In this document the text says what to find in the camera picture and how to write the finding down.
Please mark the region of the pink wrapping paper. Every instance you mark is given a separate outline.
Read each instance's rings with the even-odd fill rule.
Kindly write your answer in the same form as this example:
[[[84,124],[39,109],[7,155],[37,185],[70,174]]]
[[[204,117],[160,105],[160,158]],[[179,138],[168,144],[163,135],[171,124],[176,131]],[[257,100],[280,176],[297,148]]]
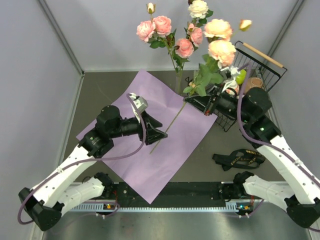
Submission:
[[[149,204],[185,163],[216,120],[189,104],[182,96],[145,70],[140,70],[124,93],[113,102],[122,118],[133,118],[126,96],[134,93],[144,98],[145,113],[162,123],[147,128],[145,145],[134,155],[105,164]]]

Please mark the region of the peach rose stem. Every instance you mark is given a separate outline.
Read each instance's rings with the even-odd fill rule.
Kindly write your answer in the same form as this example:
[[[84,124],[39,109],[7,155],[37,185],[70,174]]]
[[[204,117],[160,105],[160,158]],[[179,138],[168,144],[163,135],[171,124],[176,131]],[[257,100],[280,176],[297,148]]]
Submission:
[[[173,59],[181,69],[183,68],[183,63],[189,61],[189,57],[203,42],[203,31],[194,23],[188,24],[185,33],[185,38],[178,39],[173,48]]]

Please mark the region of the black ribbon gold lettering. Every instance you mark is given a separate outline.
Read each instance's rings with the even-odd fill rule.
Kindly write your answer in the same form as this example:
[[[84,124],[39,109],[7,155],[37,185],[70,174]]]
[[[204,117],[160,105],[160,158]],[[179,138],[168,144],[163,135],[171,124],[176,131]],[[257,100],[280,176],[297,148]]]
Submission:
[[[229,155],[214,154],[212,159],[217,165],[220,165],[225,172],[232,168],[254,170],[259,168],[266,160],[259,152],[244,148],[234,150]]]

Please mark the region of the pink rose stem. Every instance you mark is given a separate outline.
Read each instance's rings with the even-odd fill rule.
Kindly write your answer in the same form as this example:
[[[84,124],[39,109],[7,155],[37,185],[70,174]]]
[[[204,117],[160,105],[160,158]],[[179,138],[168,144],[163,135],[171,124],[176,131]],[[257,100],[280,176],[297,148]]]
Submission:
[[[136,35],[152,49],[165,48],[173,65],[175,75],[183,72],[173,59],[174,46],[176,43],[176,31],[172,30],[172,20],[164,15],[154,17],[156,5],[152,2],[146,4],[146,11],[150,19],[140,22],[136,29]]]

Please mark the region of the cream white rose stem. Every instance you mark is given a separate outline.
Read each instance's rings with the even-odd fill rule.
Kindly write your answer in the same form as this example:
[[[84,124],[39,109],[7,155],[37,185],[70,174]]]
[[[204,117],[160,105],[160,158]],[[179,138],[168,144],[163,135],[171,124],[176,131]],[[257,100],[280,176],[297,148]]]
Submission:
[[[198,23],[203,26],[207,23],[207,18],[213,15],[213,11],[209,9],[207,2],[204,0],[189,0],[188,11],[192,18],[192,23]]]

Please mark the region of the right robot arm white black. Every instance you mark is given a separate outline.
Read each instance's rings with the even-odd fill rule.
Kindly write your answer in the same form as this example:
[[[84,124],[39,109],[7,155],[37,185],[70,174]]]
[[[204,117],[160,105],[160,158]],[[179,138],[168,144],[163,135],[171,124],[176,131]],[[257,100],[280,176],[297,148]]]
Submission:
[[[268,93],[251,88],[243,97],[209,93],[186,96],[184,102],[210,115],[215,109],[236,117],[242,136],[266,158],[286,181],[286,186],[245,171],[234,177],[233,192],[239,198],[252,195],[285,211],[293,222],[310,228],[320,218],[320,181],[295,155],[280,129],[266,116],[272,107]]]

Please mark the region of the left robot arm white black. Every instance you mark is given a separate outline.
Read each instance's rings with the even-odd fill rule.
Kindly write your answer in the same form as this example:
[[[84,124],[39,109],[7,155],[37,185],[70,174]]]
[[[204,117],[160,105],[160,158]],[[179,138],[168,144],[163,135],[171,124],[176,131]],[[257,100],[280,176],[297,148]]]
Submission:
[[[24,187],[18,197],[23,210],[45,232],[74,207],[97,197],[109,198],[114,191],[112,180],[97,173],[87,182],[69,188],[76,178],[114,147],[119,137],[138,135],[142,145],[167,138],[162,123],[145,110],[136,117],[123,118],[114,105],[104,107],[96,117],[95,127],[87,132],[66,160],[40,184]]]

